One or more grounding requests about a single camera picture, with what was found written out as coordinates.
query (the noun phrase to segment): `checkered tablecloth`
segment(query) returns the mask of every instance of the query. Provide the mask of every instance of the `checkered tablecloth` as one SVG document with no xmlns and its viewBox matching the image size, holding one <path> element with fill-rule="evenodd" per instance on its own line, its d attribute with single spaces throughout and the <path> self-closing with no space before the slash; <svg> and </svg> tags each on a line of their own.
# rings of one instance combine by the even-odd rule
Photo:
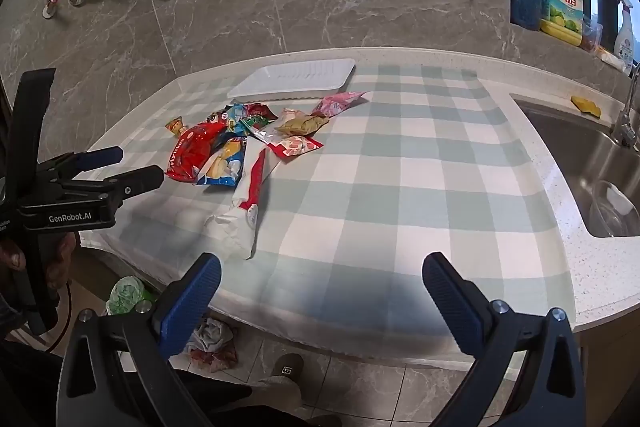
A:
<svg viewBox="0 0 640 427">
<path fill-rule="evenodd" d="M 121 147 L 116 172 L 158 164 L 175 146 L 164 124 L 202 121 L 242 78 L 193 83 Z M 231 257 L 212 301 L 219 311 L 305 344 L 358 356 L 428 359 L 455 351 L 420 277 L 442 251 L 489 299 L 545 314 L 574 296 L 556 220 L 504 114 L 473 71 L 357 66 L 348 90 L 369 91 L 315 138 L 320 150 L 265 181 L 255 254 Z M 317 100 L 274 102 L 310 110 Z M 232 189 L 166 178 L 126 201 L 116 226 L 83 233 L 163 282 L 203 251 L 204 224 Z"/>
</svg>

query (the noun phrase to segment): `yellow detergent bottle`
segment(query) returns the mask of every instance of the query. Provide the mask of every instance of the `yellow detergent bottle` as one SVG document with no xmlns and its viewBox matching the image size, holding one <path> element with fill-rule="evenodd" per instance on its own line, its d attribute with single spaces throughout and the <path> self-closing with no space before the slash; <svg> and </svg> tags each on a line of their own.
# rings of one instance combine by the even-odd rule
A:
<svg viewBox="0 0 640 427">
<path fill-rule="evenodd" d="M 542 0 L 540 29 L 579 46 L 582 42 L 583 0 Z"/>
</svg>

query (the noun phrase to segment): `white plastic tray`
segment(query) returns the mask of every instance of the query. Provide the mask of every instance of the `white plastic tray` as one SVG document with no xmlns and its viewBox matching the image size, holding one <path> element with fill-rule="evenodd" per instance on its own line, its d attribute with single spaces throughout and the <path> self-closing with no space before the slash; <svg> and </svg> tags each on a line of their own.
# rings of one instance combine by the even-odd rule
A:
<svg viewBox="0 0 640 427">
<path fill-rule="evenodd" d="M 265 66 L 246 77 L 227 96 L 238 102 L 321 98 L 338 92 L 355 64 L 352 58 L 336 58 Z"/>
</svg>

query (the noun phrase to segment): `countertop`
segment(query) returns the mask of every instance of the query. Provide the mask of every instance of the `countertop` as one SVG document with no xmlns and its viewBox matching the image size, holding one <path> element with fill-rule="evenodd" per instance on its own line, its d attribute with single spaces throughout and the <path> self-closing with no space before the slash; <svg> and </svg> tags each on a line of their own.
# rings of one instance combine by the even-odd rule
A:
<svg viewBox="0 0 640 427">
<path fill-rule="evenodd" d="M 457 52 L 389 47 L 336 48 L 254 58 L 175 79 L 122 118 L 92 148 L 122 142 L 192 82 L 215 82 L 231 75 L 250 74 L 270 64 L 322 58 L 354 58 L 360 65 L 420 64 L 475 70 L 529 153 L 553 207 L 574 287 L 574 331 L 605 323 L 640 305 L 640 237 L 597 238 L 589 234 L 561 171 L 514 98 L 579 114 L 570 97 L 583 96 L 600 106 L 603 124 L 613 122 L 622 104 L 582 84 L 530 66 Z"/>
</svg>

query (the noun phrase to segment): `spray bottle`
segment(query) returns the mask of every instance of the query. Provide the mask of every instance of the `spray bottle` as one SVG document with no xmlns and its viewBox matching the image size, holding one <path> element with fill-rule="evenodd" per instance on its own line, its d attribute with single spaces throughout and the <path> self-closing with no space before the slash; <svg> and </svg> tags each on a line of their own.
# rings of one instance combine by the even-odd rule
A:
<svg viewBox="0 0 640 427">
<path fill-rule="evenodd" d="M 621 58 L 626 64 L 625 73 L 631 71 L 634 63 L 634 31 L 631 27 L 631 12 L 633 5 L 629 0 L 618 0 L 622 3 L 622 28 L 616 38 L 616 44 L 613 48 L 613 54 Z"/>
</svg>

